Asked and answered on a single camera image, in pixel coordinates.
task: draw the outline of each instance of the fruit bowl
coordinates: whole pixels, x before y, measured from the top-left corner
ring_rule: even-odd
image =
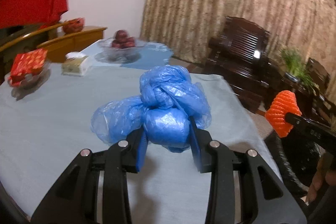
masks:
[[[113,38],[102,39],[98,41],[99,47],[103,49],[103,54],[107,60],[120,61],[127,63],[139,55],[139,48],[145,46],[145,42],[135,39],[135,47],[130,48],[115,48],[112,47]]]

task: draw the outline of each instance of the beige curtain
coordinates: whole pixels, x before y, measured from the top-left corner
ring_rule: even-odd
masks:
[[[141,37],[167,44],[181,59],[202,63],[208,40],[221,31],[226,15],[270,31],[270,56],[289,45],[306,60],[322,63],[333,76],[329,93],[336,101],[335,0],[147,0]]]

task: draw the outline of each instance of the wooden dresser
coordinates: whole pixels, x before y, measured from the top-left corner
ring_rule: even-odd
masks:
[[[80,52],[98,39],[104,37],[104,27],[85,26],[81,32],[63,34],[52,40],[37,45],[37,48],[48,50],[48,59],[55,63],[63,63],[69,52]]]

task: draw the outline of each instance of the dark wooden armchair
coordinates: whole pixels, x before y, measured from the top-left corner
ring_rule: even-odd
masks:
[[[209,41],[212,51],[204,73],[222,75],[251,112],[257,111],[268,88],[265,82],[268,37],[269,32],[251,21],[226,17],[221,36]]]
[[[326,90],[330,82],[330,74],[327,70],[315,59],[309,58],[306,70],[318,89],[314,88],[316,96],[314,96],[313,108],[310,119],[322,122],[329,126],[332,117],[336,115],[336,106],[333,102],[325,97]]]

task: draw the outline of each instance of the table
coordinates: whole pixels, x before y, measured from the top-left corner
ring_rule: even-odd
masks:
[[[94,67],[84,77],[63,76],[52,64],[50,78],[16,100],[7,82],[0,86],[0,180],[32,215],[43,196],[83,148],[107,149],[90,131],[99,106],[139,94],[140,69]],[[192,74],[211,106],[213,139],[231,149],[256,149],[278,173],[253,121],[218,75]],[[199,174],[191,150],[181,154],[150,144],[139,174],[128,174],[133,223],[204,223],[210,174]]]
[[[166,45],[157,42],[147,42],[144,47],[139,49],[140,59],[132,63],[121,64],[119,62],[105,62],[102,61],[105,58],[102,55],[102,48],[98,46],[98,42],[99,40],[81,51],[94,58],[93,66],[151,69],[155,66],[168,65],[169,58],[173,55],[172,50]]]

